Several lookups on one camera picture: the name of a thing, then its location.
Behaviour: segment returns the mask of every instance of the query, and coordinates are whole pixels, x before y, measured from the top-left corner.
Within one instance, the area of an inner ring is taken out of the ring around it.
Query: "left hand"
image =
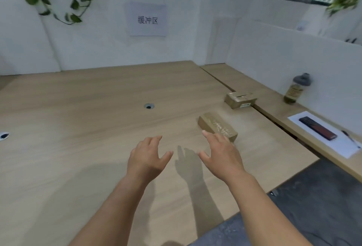
[[[173,151],[168,151],[159,158],[158,146],[162,136],[146,137],[131,151],[127,164],[127,176],[147,186],[166,167]]]

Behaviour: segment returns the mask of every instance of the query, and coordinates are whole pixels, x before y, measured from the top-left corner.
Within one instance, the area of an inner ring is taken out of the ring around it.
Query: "pen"
[[[346,132],[346,131],[342,131],[342,133],[344,133],[349,139],[351,139],[351,141],[357,146],[357,148],[361,148],[354,140],[353,140],[353,138],[351,138],[350,136],[349,136],[349,134]]]

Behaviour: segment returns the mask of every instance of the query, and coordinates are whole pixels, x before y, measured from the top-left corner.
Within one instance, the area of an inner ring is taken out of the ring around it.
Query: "right hand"
[[[213,175],[230,186],[235,178],[246,173],[239,151],[222,134],[212,134],[204,130],[202,134],[210,144],[211,157],[201,151],[198,154],[200,159]]]

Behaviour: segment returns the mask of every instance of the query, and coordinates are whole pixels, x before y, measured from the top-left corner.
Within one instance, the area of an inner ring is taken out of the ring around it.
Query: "small package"
[[[225,103],[232,109],[252,106],[256,100],[257,98],[252,93],[231,92],[225,97]]]
[[[216,112],[204,113],[199,117],[198,124],[201,129],[209,133],[219,133],[226,136],[230,142],[234,142],[238,136],[238,133],[233,127],[224,121]]]

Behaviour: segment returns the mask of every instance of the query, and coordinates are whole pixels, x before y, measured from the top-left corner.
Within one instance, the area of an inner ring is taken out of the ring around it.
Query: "sign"
[[[125,5],[128,31],[131,36],[167,36],[166,5],[129,2]]]

